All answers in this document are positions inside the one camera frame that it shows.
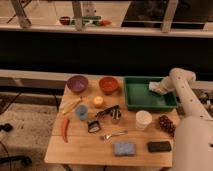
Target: black wallet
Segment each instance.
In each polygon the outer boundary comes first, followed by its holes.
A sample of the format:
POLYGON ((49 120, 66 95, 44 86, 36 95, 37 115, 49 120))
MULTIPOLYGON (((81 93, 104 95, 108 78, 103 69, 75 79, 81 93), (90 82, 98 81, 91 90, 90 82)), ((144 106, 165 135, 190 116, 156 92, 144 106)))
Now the black wallet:
POLYGON ((149 152, 169 152, 172 150, 171 144, 169 141, 157 141, 157 142, 148 142, 147 143, 149 152))

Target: sponge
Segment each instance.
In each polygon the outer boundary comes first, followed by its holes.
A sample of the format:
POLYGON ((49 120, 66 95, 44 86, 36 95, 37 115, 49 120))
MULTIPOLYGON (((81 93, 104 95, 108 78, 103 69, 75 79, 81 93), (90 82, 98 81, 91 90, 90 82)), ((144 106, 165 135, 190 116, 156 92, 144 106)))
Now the sponge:
POLYGON ((120 141, 114 143, 115 156, 134 156, 135 144, 133 142, 120 141))

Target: blue cup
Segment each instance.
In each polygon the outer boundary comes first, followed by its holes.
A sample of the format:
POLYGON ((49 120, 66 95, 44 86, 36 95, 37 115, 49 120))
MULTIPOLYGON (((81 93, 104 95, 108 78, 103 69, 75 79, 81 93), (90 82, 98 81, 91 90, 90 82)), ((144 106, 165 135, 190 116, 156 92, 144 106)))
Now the blue cup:
POLYGON ((79 105, 75 109, 75 113, 81 121, 84 121, 87 119, 88 107, 85 105, 79 105))

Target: table leg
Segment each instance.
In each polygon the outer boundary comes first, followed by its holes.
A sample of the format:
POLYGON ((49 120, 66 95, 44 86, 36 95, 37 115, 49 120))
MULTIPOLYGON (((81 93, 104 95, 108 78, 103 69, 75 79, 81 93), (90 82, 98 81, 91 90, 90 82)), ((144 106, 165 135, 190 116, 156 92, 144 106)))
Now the table leg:
POLYGON ((104 166, 103 171, 106 171, 107 166, 104 166))
POLYGON ((169 171, 171 168, 170 167, 163 167, 159 171, 169 171))
POLYGON ((65 171, 73 171, 68 164, 62 164, 63 168, 65 169, 65 171))

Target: purple bowl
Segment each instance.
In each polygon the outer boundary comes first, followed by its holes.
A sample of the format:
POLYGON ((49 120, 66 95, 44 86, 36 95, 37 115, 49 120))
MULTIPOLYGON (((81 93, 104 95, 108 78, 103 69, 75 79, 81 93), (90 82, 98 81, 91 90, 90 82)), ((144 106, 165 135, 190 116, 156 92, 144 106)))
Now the purple bowl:
POLYGON ((67 81, 67 87, 74 93, 80 93, 87 88, 88 79, 82 75, 75 75, 67 81))

